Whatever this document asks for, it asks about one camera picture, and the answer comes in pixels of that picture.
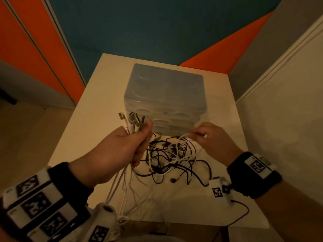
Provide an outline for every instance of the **gray wall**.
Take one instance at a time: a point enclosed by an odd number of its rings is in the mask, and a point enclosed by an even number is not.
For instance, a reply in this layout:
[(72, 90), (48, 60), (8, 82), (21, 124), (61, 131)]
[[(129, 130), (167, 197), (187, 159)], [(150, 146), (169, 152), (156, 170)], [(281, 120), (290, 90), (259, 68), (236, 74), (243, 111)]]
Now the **gray wall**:
[(0, 88), (19, 101), (75, 108), (66, 95), (0, 60)]
[(322, 14), (323, 0), (282, 0), (229, 73), (235, 100)]

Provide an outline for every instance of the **floor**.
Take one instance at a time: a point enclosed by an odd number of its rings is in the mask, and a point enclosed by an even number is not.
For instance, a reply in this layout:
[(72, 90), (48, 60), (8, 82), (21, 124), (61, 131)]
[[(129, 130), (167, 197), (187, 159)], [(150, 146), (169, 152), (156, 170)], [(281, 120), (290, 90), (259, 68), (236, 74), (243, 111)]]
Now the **floor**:
[[(45, 167), (71, 118), (72, 109), (0, 99), (0, 193)], [(219, 227), (169, 224), (170, 235), (187, 242), (212, 242)], [(126, 224), (125, 234), (164, 232), (159, 223)], [(220, 242), (221, 235), (213, 242)]]

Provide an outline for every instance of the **hand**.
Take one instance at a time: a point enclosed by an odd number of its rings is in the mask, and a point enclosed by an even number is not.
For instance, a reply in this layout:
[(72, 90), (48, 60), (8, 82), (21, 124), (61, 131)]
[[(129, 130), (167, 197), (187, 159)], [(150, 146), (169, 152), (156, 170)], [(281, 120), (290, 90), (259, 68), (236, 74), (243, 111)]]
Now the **hand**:
[(201, 145), (208, 155), (227, 167), (244, 152), (223, 128), (210, 122), (203, 122), (191, 130), (188, 137)]
[(106, 183), (129, 163), (140, 164), (152, 136), (152, 121), (146, 120), (140, 131), (128, 135), (121, 126), (106, 136), (93, 150), (69, 163), (75, 177), (87, 187)]

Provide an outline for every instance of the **stacked plastic container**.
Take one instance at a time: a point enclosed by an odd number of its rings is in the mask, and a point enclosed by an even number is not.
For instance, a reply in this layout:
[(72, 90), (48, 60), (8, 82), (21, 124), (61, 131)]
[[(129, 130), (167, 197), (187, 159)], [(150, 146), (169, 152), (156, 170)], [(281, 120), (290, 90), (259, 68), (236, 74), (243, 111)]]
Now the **stacked plastic container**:
[(135, 64), (124, 94), (127, 114), (154, 121), (153, 132), (181, 136), (206, 113), (203, 76)]

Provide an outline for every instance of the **white table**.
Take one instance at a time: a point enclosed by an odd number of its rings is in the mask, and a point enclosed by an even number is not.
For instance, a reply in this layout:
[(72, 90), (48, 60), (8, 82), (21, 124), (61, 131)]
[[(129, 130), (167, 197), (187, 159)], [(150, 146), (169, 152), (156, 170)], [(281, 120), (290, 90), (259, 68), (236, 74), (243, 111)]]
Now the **white table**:
[[(226, 74), (103, 54), (50, 159), (50, 166), (65, 161), (71, 162), (81, 157), (121, 125), (118, 113), (125, 112), (123, 95), (135, 63), (201, 74), (204, 77), (208, 108), (201, 122), (209, 121), (222, 126), (240, 148), (247, 150)], [(229, 178), (225, 166), (208, 156), (204, 150), (199, 159), (204, 159), (211, 165), (213, 176)], [(189, 186), (185, 183), (186, 177), (182, 177), (175, 184), (170, 183), (169, 178), (170, 176), (165, 176), (165, 181), (157, 185), (153, 183), (151, 177), (142, 177), (141, 180), (150, 186), (146, 187), (133, 176), (132, 187), (145, 202), (142, 203), (141, 210), (137, 209), (136, 213), (131, 215), (131, 220), (160, 222), (164, 217), (166, 222), (172, 223), (224, 226), (246, 211), (246, 208), (239, 204), (235, 204), (230, 209), (223, 207), (215, 201), (213, 194), (206, 190), (208, 187), (203, 187), (196, 178)], [(112, 181), (95, 187), (88, 199), (90, 207), (93, 208), (97, 203), (105, 201), (111, 184)], [(237, 222), (235, 226), (269, 227), (267, 219), (252, 199), (235, 191), (233, 196), (250, 208), (249, 215)], [(119, 187), (110, 204), (119, 211), (122, 199), (123, 193)], [(134, 204), (133, 195), (128, 192), (126, 210)]]

